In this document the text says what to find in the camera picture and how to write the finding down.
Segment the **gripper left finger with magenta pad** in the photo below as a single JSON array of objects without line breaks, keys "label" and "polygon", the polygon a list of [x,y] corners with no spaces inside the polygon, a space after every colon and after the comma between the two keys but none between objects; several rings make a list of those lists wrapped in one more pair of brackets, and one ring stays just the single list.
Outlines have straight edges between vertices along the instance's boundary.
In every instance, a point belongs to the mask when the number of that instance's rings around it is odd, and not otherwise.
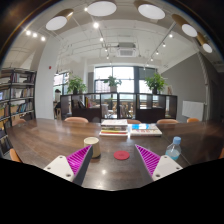
[{"label": "gripper left finger with magenta pad", "polygon": [[44,170],[81,186],[92,154],[93,147],[88,145],[67,157],[59,155]]}]

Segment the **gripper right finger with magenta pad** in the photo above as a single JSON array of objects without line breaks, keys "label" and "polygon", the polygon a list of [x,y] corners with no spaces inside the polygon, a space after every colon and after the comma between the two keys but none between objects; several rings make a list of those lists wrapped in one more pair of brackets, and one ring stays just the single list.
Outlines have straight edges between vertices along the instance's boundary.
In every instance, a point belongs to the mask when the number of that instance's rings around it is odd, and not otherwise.
[{"label": "gripper right finger with magenta pad", "polygon": [[154,182],[182,169],[169,156],[159,156],[140,145],[135,145],[134,155],[144,182]]}]

